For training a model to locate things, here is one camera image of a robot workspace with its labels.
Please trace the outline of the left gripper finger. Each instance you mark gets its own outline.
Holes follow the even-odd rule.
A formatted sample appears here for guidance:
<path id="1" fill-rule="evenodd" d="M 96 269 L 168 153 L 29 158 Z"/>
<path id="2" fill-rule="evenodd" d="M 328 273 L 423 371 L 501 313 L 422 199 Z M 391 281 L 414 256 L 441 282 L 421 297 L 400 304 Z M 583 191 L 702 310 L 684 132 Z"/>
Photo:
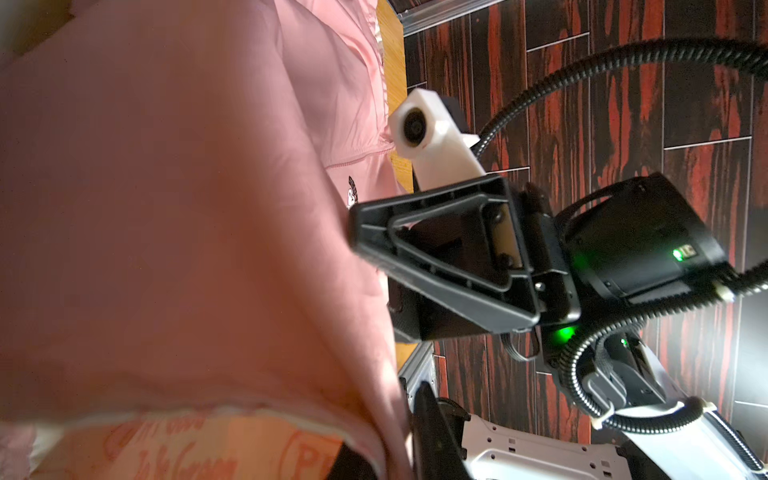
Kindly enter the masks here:
<path id="1" fill-rule="evenodd" d="M 421 383 L 414 396 L 411 426 L 416 479 L 471 478 L 453 431 L 427 382 Z"/>

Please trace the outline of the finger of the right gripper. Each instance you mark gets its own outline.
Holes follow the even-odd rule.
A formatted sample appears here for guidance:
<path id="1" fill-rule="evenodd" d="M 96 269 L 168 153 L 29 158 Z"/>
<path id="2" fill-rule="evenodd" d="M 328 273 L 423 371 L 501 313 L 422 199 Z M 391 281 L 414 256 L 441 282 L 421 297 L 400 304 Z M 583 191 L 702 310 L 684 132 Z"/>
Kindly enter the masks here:
<path id="1" fill-rule="evenodd" d="M 418 343 L 510 332 L 509 311 L 475 288 L 449 286 L 438 300 L 387 277 L 387 308 L 399 343 Z"/>

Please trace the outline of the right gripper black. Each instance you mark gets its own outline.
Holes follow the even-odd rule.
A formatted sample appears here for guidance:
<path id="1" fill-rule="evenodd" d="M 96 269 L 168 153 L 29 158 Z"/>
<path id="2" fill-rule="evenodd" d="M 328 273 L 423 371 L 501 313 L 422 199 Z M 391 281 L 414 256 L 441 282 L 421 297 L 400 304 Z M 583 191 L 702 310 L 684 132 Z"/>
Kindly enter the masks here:
<path id="1" fill-rule="evenodd" d="M 358 203 L 349 244 L 434 300 L 453 285 L 489 295 L 509 311 L 509 333 L 588 323 L 691 293 L 729 270 L 709 228 L 660 173 L 601 188 L 559 214 L 533 184 L 521 202 L 523 233 L 519 195 L 497 174 Z"/>

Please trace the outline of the pink zip jacket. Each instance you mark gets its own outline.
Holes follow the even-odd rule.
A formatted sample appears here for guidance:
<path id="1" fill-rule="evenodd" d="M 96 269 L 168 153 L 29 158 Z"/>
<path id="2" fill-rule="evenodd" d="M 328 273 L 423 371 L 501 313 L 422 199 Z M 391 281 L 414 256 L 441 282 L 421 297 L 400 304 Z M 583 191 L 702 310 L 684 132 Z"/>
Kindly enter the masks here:
<path id="1" fill-rule="evenodd" d="M 276 417 L 409 478 L 376 3 L 69 12 L 1 72 L 2 477 L 259 477 Z"/>

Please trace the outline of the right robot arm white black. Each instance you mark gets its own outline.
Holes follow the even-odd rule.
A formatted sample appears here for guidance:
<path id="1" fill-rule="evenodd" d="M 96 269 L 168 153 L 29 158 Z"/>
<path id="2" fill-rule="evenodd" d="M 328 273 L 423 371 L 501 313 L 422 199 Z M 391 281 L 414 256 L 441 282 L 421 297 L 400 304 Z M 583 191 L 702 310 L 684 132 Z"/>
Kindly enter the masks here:
<path id="1" fill-rule="evenodd" d="M 765 464 L 716 407 L 675 386 L 640 339 L 651 320 L 764 292 L 767 267 L 739 273 L 675 186 L 655 173 L 602 188 L 560 213 L 533 185 L 498 175 L 350 212 L 353 251 L 390 279 L 390 316 L 408 341 L 496 335 L 532 359 L 596 429 L 627 448 L 503 429 L 421 385 L 412 401 L 419 479 L 640 479 L 735 475 Z"/>

